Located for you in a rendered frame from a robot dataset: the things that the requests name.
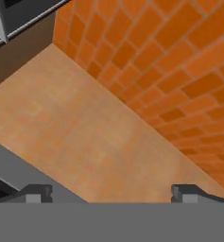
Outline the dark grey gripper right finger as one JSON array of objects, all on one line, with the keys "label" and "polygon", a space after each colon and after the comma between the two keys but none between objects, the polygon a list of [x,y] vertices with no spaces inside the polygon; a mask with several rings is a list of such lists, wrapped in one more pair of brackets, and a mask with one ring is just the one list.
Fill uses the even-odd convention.
[{"label": "dark grey gripper right finger", "polygon": [[172,184],[172,203],[224,203],[224,198],[211,195],[195,184]]}]

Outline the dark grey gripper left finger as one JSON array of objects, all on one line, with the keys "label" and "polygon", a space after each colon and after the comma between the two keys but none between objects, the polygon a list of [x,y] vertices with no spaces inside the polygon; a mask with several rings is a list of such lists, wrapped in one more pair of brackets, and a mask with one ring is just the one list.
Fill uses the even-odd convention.
[{"label": "dark grey gripper left finger", "polygon": [[50,184],[29,184],[13,195],[0,198],[0,203],[52,203]]}]

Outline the brown cabinet side panel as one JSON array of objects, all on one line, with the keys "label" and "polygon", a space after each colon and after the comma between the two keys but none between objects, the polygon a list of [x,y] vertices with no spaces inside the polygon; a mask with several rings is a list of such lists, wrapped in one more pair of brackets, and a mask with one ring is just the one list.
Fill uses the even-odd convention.
[{"label": "brown cabinet side panel", "polygon": [[55,14],[0,44],[0,84],[52,43]]}]

